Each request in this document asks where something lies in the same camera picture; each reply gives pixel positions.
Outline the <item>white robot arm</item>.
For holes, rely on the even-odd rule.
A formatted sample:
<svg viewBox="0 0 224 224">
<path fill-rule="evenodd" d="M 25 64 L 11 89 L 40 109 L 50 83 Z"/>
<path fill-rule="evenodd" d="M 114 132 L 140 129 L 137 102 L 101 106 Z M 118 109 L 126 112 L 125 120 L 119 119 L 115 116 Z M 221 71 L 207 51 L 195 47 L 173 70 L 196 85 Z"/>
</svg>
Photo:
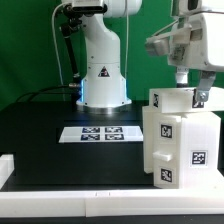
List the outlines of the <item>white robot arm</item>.
<svg viewBox="0 0 224 224">
<path fill-rule="evenodd" d="M 120 39 L 104 20 L 137 13 L 142 0 L 61 0 L 70 29 L 84 32 L 87 74 L 81 81 L 81 108 L 111 112 L 131 103 L 126 79 L 120 73 Z M 187 71 L 200 71 L 192 105 L 203 105 L 216 74 L 224 71 L 224 0 L 172 0 L 174 22 L 146 39 L 151 56 L 167 57 L 180 78 Z"/>
</svg>

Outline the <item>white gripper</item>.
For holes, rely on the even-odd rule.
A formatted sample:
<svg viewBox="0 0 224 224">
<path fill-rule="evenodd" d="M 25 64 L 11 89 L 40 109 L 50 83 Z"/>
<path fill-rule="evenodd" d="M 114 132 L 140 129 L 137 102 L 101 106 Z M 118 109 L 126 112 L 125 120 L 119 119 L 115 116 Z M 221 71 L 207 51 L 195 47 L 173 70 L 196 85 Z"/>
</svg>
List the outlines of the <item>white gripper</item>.
<svg viewBox="0 0 224 224">
<path fill-rule="evenodd" d="M 175 37 L 170 39 L 168 64 L 179 66 L 175 74 L 177 88 L 188 86 L 189 69 L 205 70 L 199 72 L 194 97 L 197 102 L 207 102 L 215 72 L 224 72 L 224 14 L 195 14 L 185 25 L 191 29 L 189 42 L 180 44 Z"/>
</svg>

